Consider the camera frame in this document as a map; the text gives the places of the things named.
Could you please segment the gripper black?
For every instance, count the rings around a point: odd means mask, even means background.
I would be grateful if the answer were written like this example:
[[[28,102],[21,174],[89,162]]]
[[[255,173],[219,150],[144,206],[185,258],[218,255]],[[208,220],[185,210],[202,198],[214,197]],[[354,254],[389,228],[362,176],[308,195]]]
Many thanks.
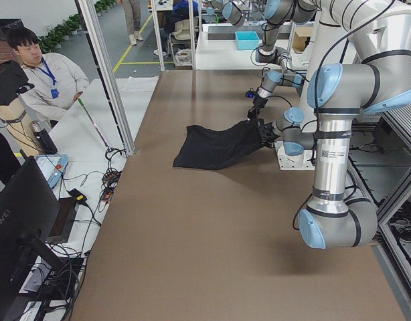
[[[258,122],[258,133],[260,135],[261,143],[267,148],[274,148],[275,142],[281,137],[280,134],[274,132],[274,126],[272,122],[263,123]]]
[[[253,107],[249,109],[247,117],[257,117],[268,102],[266,98],[260,97],[253,88],[250,88],[245,92],[245,97],[253,99]]]

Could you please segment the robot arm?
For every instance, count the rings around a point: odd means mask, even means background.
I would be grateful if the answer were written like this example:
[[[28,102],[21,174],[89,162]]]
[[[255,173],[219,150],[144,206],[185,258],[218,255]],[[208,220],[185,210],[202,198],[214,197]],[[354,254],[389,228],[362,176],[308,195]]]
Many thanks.
[[[320,63],[309,79],[307,104],[317,117],[312,134],[301,131],[303,113],[287,110],[274,123],[284,151],[315,151],[311,196],[297,216],[304,242],[312,248],[355,247],[376,234],[377,215],[364,197],[345,198],[351,124],[411,103],[411,5],[400,1],[268,1],[267,29],[286,21],[303,23],[320,10],[344,28],[358,64]]]
[[[302,92],[306,78],[293,69],[290,52],[283,47],[275,46],[279,29],[283,23],[292,21],[304,24],[310,21],[317,7],[305,1],[267,1],[264,10],[266,23],[262,26],[264,35],[262,45],[257,49],[258,63],[280,66],[280,71],[269,70],[262,77],[261,85],[257,88],[253,99],[253,107],[248,111],[248,119],[255,119],[260,109],[265,107],[277,86],[292,86],[298,93]]]

